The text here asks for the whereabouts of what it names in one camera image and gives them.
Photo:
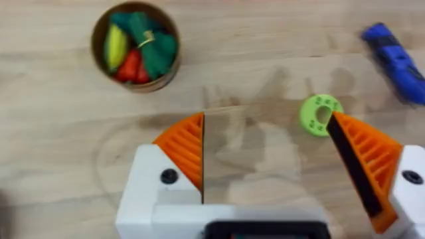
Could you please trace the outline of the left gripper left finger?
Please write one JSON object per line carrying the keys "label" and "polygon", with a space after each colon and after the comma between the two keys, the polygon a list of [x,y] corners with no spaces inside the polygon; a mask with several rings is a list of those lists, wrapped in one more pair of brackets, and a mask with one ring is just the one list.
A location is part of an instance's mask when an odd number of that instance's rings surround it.
{"label": "left gripper left finger", "polygon": [[137,148],[116,216],[121,238],[153,238],[161,203],[202,203],[204,116],[182,119]]}

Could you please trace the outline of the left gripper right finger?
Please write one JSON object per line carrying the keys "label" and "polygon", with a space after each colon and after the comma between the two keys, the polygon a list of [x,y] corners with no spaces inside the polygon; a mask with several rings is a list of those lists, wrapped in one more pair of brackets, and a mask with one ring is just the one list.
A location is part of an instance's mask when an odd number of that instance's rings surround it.
{"label": "left gripper right finger", "polygon": [[375,238],[424,237],[424,148],[402,145],[334,111],[327,131],[365,209]]}

